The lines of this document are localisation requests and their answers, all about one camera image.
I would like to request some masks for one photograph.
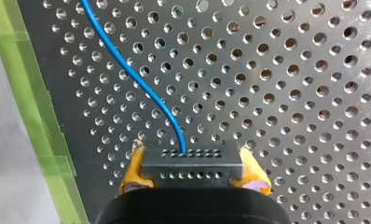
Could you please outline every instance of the blue cable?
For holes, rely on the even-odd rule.
[[[98,34],[99,38],[104,42],[107,49],[116,59],[116,61],[125,69],[125,71],[133,78],[137,84],[153,99],[153,101],[159,106],[162,112],[166,115],[169,121],[176,132],[177,139],[179,141],[180,150],[182,153],[186,153],[186,140],[183,136],[182,130],[180,129],[180,125],[177,123],[176,118],[173,116],[171,110],[161,101],[161,99],[157,96],[157,94],[148,86],[147,83],[127,64],[125,59],[121,56],[121,54],[116,50],[113,42],[109,39],[109,37],[104,32],[102,26],[98,23],[95,18],[95,13],[93,13],[92,8],[89,5],[89,0],[80,0],[81,5],[84,8],[84,11],[89,19],[89,22],[92,24],[93,29]]]

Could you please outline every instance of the black object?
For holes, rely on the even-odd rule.
[[[249,189],[137,189],[112,200],[96,224],[290,224],[269,197]]]

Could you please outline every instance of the hole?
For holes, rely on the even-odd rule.
[[[230,70],[230,67],[228,65],[223,65],[223,67],[221,68],[221,72],[224,73],[224,74],[227,74]]]
[[[279,195],[277,198],[276,198],[276,201],[278,203],[285,203],[287,202],[287,198],[284,196],[284,195]]]
[[[259,86],[253,85],[250,87],[250,92],[251,93],[257,93],[259,91]]]
[[[267,93],[264,95],[264,103],[267,105],[272,104],[275,101],[275,96],[272,93]]]
[[[73,42],[75,42],[75,36],[74,36],[72,33],[67,32],[67,33],[64,35],[64,40],[65,40],[67,43],[73,43]]]
[[[199,87],[199,84],[196,81],[190,81],[188,83],[188,89],[189,89],[189,91],[196,91],[198,89],[198,87]]]
[[[241,51],[241,49],[233,49],[231,53],[231,57],[233,60],[238,60],[241,58],[242,54],[243,52]]]
[[[272,77],[272,72],[269,69],[264,69],[264,70],[261,71],[260,77],[264,81],[267,81],[268,79],[270,79]]]
[[[331,113],[328,110],[321,110],[318,117],[320,120],[327,120],[330,118],[330,116]]]
[[[325,5],[322,3],[316,4],[311,8],[310,12],[314,17],[321,16],[325,12]]]
[[[340,51],[342,51],[342,47],[340,47],[339,45],[334,45],[330,49],[330,54],[333,55],[333,56],[336,56],[336,55],[338,55],[338,53],[340,53]]]
[[[355,82],[350,81],[346,83],[345,85],[345,92],[347,93],[354,93],[355,91],[357,91],[357,89],[358,89],[358,84]]]
[[[294,77],[294,76],[298,75],[298,73],[299,73],[299,67],[298,67],[298,65],[291,64],[290,66],[288,66],[288,68],[287,68],[287,74],[290,77]]]
[[[320,142],[326,143],[331,140],[331,134],[330,133],[322,133],[319,136]]]
[[[329,91],[330,91],[330,89],[328,89],[328,87],[321,86],[321,87],[317,88],[316,93],[317,93],[318,96],[324,97],[328,94]]]
[[[214,12],[214,14],[213,14],[213,21],[214,22],[219,22],[219,21],[221,21],[223,19],[223,13],[221,13],[221,12]]]
[[[210,54],[208,54],[208,57],[206,58],[206,62],[208,64],[213,64],[213,63],[217,62],[217,59],[218,58],[217,58],[216,54],[210,53]]]
[[[177,92],[177,88],[173,85],[169,85],[167,88],[166,88],[166,92],[169,94],[169,95],[174,95],[176,92]]]
[[[284,58],[283,58],[281,55],[276,55],[276,56],[273,58],[273,62],[274,62],[275,64],[281,64],[283,61],[284,61]]]
[[[226,45],[227,45],[227,42],[226,42],[225,40],[223,40],[223,39],[217,41],[217,47],[218,47],[219,49],[223,49],[223,48],[225,48]]]
[[[173,31],[173,26],[170,23],[166,23],[163,27],[163,30],[165,31],[165,33],[170,33],[171,31]]]
[[[269,139],[269,145],[271,147],[278,147],[280,144],[281,144],[281,141],[278,138],[273,137]]]
[[[238,85],[243,83],[245,80],[246,80],[246,76],[244,74],[237,74],[235,76],[235,83],[238,84]]]
[[[58,19],[60,19],[60,20],[66,19],[66,11],[63,8],[58,8],[57,12],[56,12],[56,15],[57,15]]]
[[[343,122],[341,120],[337,120],[333,123],[333,128],[335,130],[339,130],[343,127]]]
[[[298,184],[300,185],[306,185],[308,184],[309,179],[305,175],[301,175],[298,177],[297,181],[298,181]]]
[[[199,103],[196,103],[192,106],[192,109],[194,110],[194,112],[196,114],[200,113],[200,111],[202,111],[203,109],[203,105],[202,104],[199,104]]]
[[[73,56],[73,64],[80,66],[81,64],[83,64],[83,59],[80,56],[75,55]]]
[[[343,32],[343,37],[347,40],[352,40],[354,37],[357,36],[357,29],[355,27],[348,27]]]
[[[258,47],[257,47],[257,52],[258,52],[259,55],[267,54],[268,51],[269,51],[268,44],[263,43],[263,44],[258,45]]]
[[[169,52],[169,55],[171,55],[172,58],[177,57],[179,55],[179,51],[177,49],[171,49],[171,52]]]
[[[278,165],[276,165],[276,162],[274,161],[276,159],[277,158],[273,159],[271,163],[273,166],[278,167]],[[285,183],[284,178],[282,178],[281,176],[276,177],[273,182],[275,183],[276,186],[281,186]]]
[[[281,128],[281,133],[282,134],[289,134],[290,132],[291,132],[291,129],[289,127],[282,127]]]
[[[339,17],[333,17],[328,22],[328,25],[333,27],[333,28],[338,26],[339,24],[340,24],[340,18]]]
[[[128,17],[128,18],[125,20],[125,25],[126,25],[129,29],[134,29],[134,28],[136,28],[136,26],[137,26],[137,21],[136,21],[136,19],[134,19],[133,17]]]
[[[221,122],[219,125],[219,129],[221,132],[226,132],[229,130],[229,123],[228,122]]]
[[[357,0],[344,0],[342,2],[343,9],[350,11],[357,6]]]
[[[323,154],[321,156],[321,162],[322,163],[329,163],[333,160],[333,157],[330,154]]]
[[[342,78],[342,74],[335,72],[333,75],[331,75],[331,80],[333,82],[338,82]]]
[[[249,7],[247,7],[247,6],[241,6],[240,7],[240,9],[239,9],[239,14],[241,15],[241,16],[247,16],[247,15],[249,15],[249,13],[250,13],[250,8]]]
[[[243,37],[243,43],[245,43],[245,44],[250,44],[250,43],[252,43],[252,41],[253,41],[253,36],[252,35],[247,34]]]
[[[362,149],[367,149],[367,148],[371,147],[371,141],[369,141],[369,140],[364,140],[363,142],[361,142],[360,147],[361,147]]]
[[[354,55],[349,55],[348,57],[345,58],[345,61],[343,62],[345,66],[347,67],[353,67],[356,65],[358,62],[358,58]]]
[[[278,81],[278,82],[276,83],[276,89],[278,89],[278,90],[282,90],[282,89],[285,88],[285,85],[286,85],[285,81]]]
[[[171,69],[172,69],[172,67],[169,63],[162,63],[161,64],[161,71],[163,73],[169,73],[169,72],[171,72]]]
[[[222,0],[225,7],[230,7],[234,4],[235,0]]]
[[[221,86],[221,79],[219,77],[212,78],[211,85],[213,88],[218,88]]]
[[[282,20],[284,22],[290,22],[295,19],[295,12],[291,9],[287,9],[282,14]]]
[[[133,44],[133,51],[135,53],[142,53],[143,52],[143,44],[136,42]]]
[[[304,116],[300,113],[295,113],[292,117],[291,117],[291,121],[293,123],[300,123],[302,122],[302,120],[304,120]]]
[[[195,18],[190,18],[188,19],[188,22],[186,23],[189,28],[193,28],[197,26],[197,19]]]
[[[267,21],[265,20],[265,17],[263,17],[263,16],[257,16],[257,17],[255,17],[255,19],[254,19],[254,26],[255,26],[255,28],[261,29],[266,24],[267,24]]]
[[[262,110],[261,108],[256,108],[256,109],[254,110],[254,114],[255,114],[256,116],[260,116],[260,115],[262,114],[262,112],[263,112],[263,110]]]
[[[371,124],[371,119],[369,119],[369,118],[363,118],[363,119],[360,121],[360,124],[361,124],[361,126],[366,127],[366,126],[368,126],[369,124]]]
[[[361,45],[360,45],[360,48],[361,48],[362,50],[368,50],[368,49],[370,49],[370,48],[371,48],[371,41],[370,41],[370,40],[365,40],[365,41],[363,41],[363,42],[361,43]]]
[[[290,91],[290,99],[292,101],[296,101],[296,100],[301,99],[301,91],[299,91],[299,90]]]
[[[197,2],[196,8],[198,12],[205,12],[209,7],[209,2],[207,0],[199,0]]]
[[[278,119],[274,116],[269,116],[267,118],[266,123],[267,123],[267,126],[274,126],[278,123]]]
[[[204,39],[210,39],[213,36],[213,30],[210,27],[205,27],[202,29],[202,37]]]
[[[307,101],[307,102],[305,103],[305,108],[306,108],[307,110],[311,110],[311,109],[313,109],[314,106],[315,106],[315,104],[314,104],[314,102],[312,102],[312,101]]]
[[[354,140],[358,137],[358,133],[355,130],[349,130],[346,132],[346,138],[348,140]]]
[[[243,122],[241,123],[241,126],[244,129],[250,129],[253,126],[253,122],[250,119],[244,119]]]
[[[348,108],[346,108],[345,114],[346,117],[353,118],[358,114],[358,109],[355,106],[349,106]]]
[[[361,21],[369,21],[369,19],[371,19],[371,10],[369,10],[369,9],[364,10],[364,11],[360,14],[360,20],[361,20]]]
[[[156,39],[155,46],[157,49],[164,49],[166,46],[166,41],[164,38],[159,37]]]
[[[320,46],[327,40],[327,36],[323,33],[318,33],[313,37],[313,42],[315,45]]]
[[[185,11],[184,11],[183,7],[181,7],[181,6],[174,6],[172,8],[172,16],[175,19],[179,19],[179,18],[183,17],[184,14],[185,14]]]
[[[333,201],[334,200],[334,195],[332,194],[332,193],[325,193],[324,195],[323,195],[323,200],[325,201],[325,202],[331,202],[331,201]]]
[[[177,36],[177,42],[179,42],[179,44],[181,44],[181,45],[184,45],[184,44],[188,43],[188,41],[189,41],[189,36],[186,33],[180,33]]]
[[[200,45],[194,45],[192,50],[194,51],[194,53],[199,53],[202,50],[202,47]]]
[[[107,22],[104,25],[104,30],[106,31],[107,34],[112,35],[116,30],[116,26],[112,22]]]
[[[229,24],[228,24],[228,26],[227,26],[227,31],[228,31],[228,33],[230,34],[230,35],[233,35],[233,34],[235,34],[236,32],[238,32],[239,31],[239,25],[238,25],[238,23],[237,22],[235,22],[235,21],[231,21]]]
[[[235,119],[239,116],[239,113],[237,111],[231,111],[229,112],[229,117],[232,119]]]
[[[295,49],[296,48],[296,40],[294,38],[288,38],[285,41],[284,46],[287,50]]]
[[[336,97],[333,99],[333,102],[332,102],[332,105],[333,106],[339,106],[339,105],[342,105],[342,99],[339,98],[339,97]]]
[[[313,133],[314,131],[316,131],[316,128],[317,128],[317,126],[315,124],[308,124],[307,131],[309,133]]]
[[[247,97],[241,97],[241,98],[239,99],[239,105],[240,105],[241,107],[246,107],[246,106],[248,106],[248,105],[249,105],[249,98],[247,98]]]
[[[299,25],[298,31],[302,34],[306,33],[310,29],[310,25],[307,22],[304,22]]]
[[[316,64],[314,65],[314,68],[315,68],[316,71],[318,71],[318,72],[323,72],[323,71],[325,71],[325,70],[328,68],[328,63],[327,63],[325,60],[319,60],[319,61],[316,62]]]
[[[281,36],[281,33],[282,33],[282,31],[280,29],[273,29],[273,30],[270,31],[270,36],[272,38],[277,38],[277,37]]]
[[[191,58],[185,58],[183,61],[183,67],[189,69],[194,66],[194,61]]]
[[[304,50],[302,51],[301,53],[301,59],[306,61],[306,60],[309,60],[311,58],[311,51],[309,50]]]

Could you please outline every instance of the perforated metal sheet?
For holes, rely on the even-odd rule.
[[[94,219],[132,139],[175,135],[76,0],[19,2]],[[189,145],[246,145],[294,223],[371,223],[371,0],[91,3]]]

